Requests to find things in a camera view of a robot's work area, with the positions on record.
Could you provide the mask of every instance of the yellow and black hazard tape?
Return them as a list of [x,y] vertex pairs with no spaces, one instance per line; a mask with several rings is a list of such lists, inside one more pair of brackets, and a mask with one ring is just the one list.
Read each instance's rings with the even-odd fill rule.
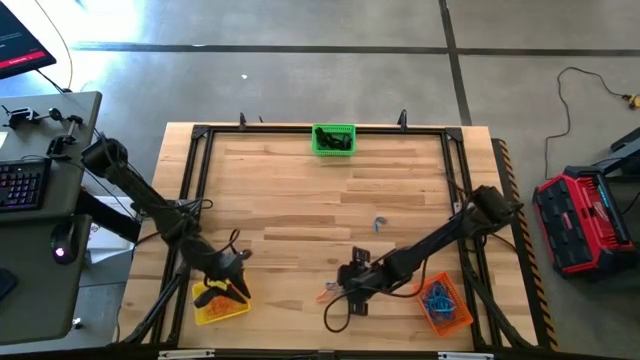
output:
[[[514,201],[522,202],[518,191],[518,185],[516,183],[516,177],[513,173],[513,167],[511,166],[511,158],[509,157],[507,144],[501,139],[493,139],[493,145],[505,196],[507,198],[511,197]],[[526,250],[524,254],[520,254],[522,247],[518,247],[520,266],[523,270],[523,279],[525,281],[525,287],[527,287],[527,296],[529,298],[531,316],[533,317],[534,327],[536,328],[538,342],[543,346],[546,343],[550,349],[558,351],[558,341],[556,340],[556,333],[551,322],[547,297],[544,294],[542,278],[540,276],[540,271],[538,270],[538,265],[536,264],[536,256],[533,252],[531,237],[529,236],[527,219],[525,218],[522,210],[518,211],[518,218],[512,225],[517,225],[512,226],[514,238],[521,238],[523,240],[522,244],[524,244],[524,250]],[[523,259],[528,260],[530,272],[526,271],[526,265],[522,262]],[[532,303],[533,297],[538,300],[539,307],[536,307],[535,304]]]

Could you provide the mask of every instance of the green basket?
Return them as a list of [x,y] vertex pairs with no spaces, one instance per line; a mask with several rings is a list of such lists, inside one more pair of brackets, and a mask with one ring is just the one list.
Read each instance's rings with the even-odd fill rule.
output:
[[[316,129],[321,128],[325,133],[331,135],[351,136],[350,150],[328,149],[318,144]],[[343,124],[314,124],[311,128],[311,149],[318,156],[351,156],[356,152],[356,126]]]

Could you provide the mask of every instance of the orange basket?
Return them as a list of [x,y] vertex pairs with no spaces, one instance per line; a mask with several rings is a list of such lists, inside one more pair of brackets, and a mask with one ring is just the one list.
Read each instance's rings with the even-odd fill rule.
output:
[[[415,284],[413,291],[417,291],[419,287],[420,284]],[[451,335],[473,322],[467,305],[462,301],[451,278],[445,272],[425,280],[422,291],[416,299],[427,321],[440,336]]]

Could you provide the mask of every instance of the wooden tabletop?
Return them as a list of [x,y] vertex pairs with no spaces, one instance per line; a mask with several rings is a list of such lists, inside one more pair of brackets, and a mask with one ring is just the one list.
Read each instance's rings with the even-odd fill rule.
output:
[[[153,180],[153,187],[167,198],[179,194],[193,125],[167,125]],[[462,129],[474,188],[484,184],[501,189],[488,128]],[[195,164],[200,164],[203,147]],[[325,305],[316,302],[325,282],[335,281],[337,268],[349,262],[353,246],[370,250],[375,258],[396,246],[413,244],[451,216],[439,138],[358,135],[354,156],[321,158],[311,152],[306,134],[217,134],[207,179],[204,197],[214,207],[202,213],[202,235],[219,248],[233,229],[241,230],[236,247],[253,251],[245,262],[252,309],[197,326],[189,289],[180,347],[473,348],[469,328],[438,337],[416,299],[376,295],[369,302],[370,315],[352,316],[349,327],[340,334],[324,328]],[[376,233],[373,221],[377,216],[388,222]],[[153,225],[146,223],[141,236],[152,231]],[[512,241],[508,227],[498,234]],[[451,244],[429,258],[427,276],[447,272],[464,297],[456,246]],[[491,238],[485,252],[496,302],[520,334],[536,343],[517,255]],[[120,310],[123,336],[157,298],[166,253],[159,237],[137,248]],[[414,276],[416,282],[419,276],[419,272]],[[202,278],[202,273],[192,272],[190,286]],[[398,290],[410,291],[409,285]],[[479,299],[477,302],[483,334],[490,340],[484,306]],[[169,314],[163,339],[172,310]],[[346,301],[336,303],[330,314],[330,324],[341,326]]]

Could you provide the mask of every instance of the computer mouse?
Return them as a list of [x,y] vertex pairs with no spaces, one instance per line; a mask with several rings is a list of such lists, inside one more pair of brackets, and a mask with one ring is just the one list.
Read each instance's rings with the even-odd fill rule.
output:
[[78,257],[78,240],[73,236],[75,224],[64,220],[51,232],[51,253],[53,260],[60,265],[71,264]]

